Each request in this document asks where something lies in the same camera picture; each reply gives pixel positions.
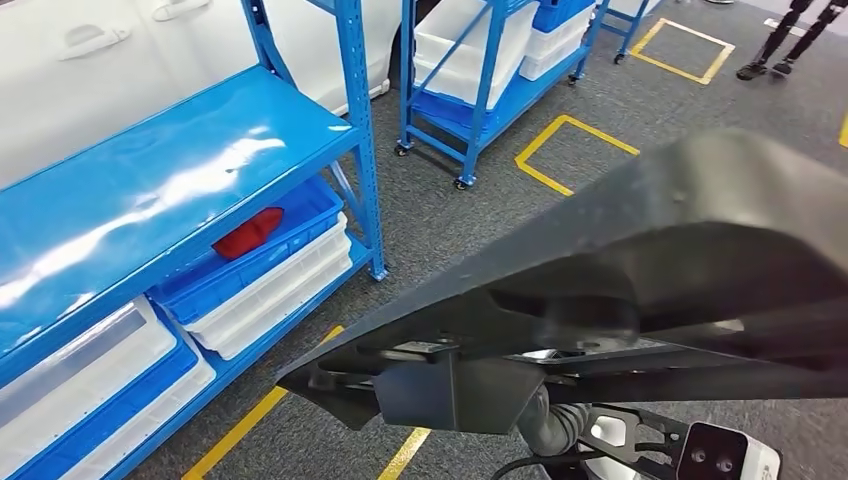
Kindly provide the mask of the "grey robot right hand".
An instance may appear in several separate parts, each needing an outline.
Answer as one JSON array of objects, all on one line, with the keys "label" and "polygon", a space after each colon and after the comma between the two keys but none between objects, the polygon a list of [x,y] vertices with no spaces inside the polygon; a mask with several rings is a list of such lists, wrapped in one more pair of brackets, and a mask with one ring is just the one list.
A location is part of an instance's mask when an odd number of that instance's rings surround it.
[{"label": "grey robot right hand", "polygon": [[557,422],[551,415],[549,395],[544,385],[528,400],[516,426],[533,454],[545,457],[558,452]]}]

